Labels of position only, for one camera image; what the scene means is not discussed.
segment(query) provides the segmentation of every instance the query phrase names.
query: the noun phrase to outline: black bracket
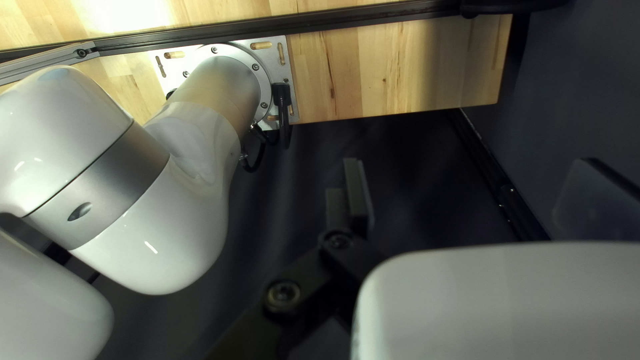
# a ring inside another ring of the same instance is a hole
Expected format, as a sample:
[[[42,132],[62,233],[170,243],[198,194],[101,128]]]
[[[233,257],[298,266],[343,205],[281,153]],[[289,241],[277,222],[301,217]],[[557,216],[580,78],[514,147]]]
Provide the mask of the black bracket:
[[[224,332],[206,360],[285,360],[331,316],[351,330],[360,285],[387,257],[360,235],[373,221],[362,162],[344,159],[344,170],[345,188],[326,191],[329,229],[319,235],[318,247],[269,282],[261,300]]]
[[[569,3],[569,0],[462,0],[460,14],[472,19],[480,14],[532,13]]]

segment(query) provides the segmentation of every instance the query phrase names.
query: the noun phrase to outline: cable connector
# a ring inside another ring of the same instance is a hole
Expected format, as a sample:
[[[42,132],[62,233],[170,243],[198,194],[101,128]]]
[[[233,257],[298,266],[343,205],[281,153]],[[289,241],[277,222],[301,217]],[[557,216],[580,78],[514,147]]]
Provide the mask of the cable connector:
[[[291,126],[289,125],[289,105],[291,105],[291,88],[285,83],[271,84],[273,104],[278,106],[278,122],[280,124],[280,143],[283,149],[289,148],[291,142]]]

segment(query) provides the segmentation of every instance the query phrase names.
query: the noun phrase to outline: metal frame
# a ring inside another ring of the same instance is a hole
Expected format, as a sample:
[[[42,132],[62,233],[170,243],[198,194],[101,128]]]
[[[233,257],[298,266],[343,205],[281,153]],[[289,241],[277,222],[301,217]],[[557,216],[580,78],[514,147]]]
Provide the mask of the metal frame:
[[[205,360],[287,359],[331,316],[351,331],[360,285],[387,257],[365,240],[368,226],[358,224],[373,221],[362,162],[343,162],[346,187],[326,191],[328,230],[320,234],[318,248],[274,277],[261,300],[215,341]]]
[[[460,0],[409,0],[364,6],[351,6],[318,12],[261,17],[178,29],[147,31],[113,37],[90,39],[101,56],[187,45],[215,44],[247,38],[272,37],[386,24],[408,20],[431,19],[460,14]],[[0,51],[0,63],[41,53],[74,42],[23,47]]]

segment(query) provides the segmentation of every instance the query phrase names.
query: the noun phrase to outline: gray wall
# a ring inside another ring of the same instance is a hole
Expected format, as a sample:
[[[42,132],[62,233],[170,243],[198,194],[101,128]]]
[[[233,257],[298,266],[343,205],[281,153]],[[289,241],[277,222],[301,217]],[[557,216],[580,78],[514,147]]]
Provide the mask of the gray wall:
[[[465,111],[553,237],[574,159],[599,158],[640,184],[640,2],[532,14],[520,69],[505,77],[498,104]]]

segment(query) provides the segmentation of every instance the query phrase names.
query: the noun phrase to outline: wooden panel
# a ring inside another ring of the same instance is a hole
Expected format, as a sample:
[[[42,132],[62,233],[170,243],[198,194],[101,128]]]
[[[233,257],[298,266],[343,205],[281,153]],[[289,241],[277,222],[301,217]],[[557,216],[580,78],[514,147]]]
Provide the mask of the wooden panel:
[[[397,0],[0,0],[0,49]]]
[[[386,1],[1,0],[0,49],[381,2]],[[301,121],[494,103],[510,23],[510,15],[445,17],[291,35]],[[154,64],[144,54],[76,67],[138,122],[164,102]]]
[[[289,37],[302,122],[497,102],[510,15]]]

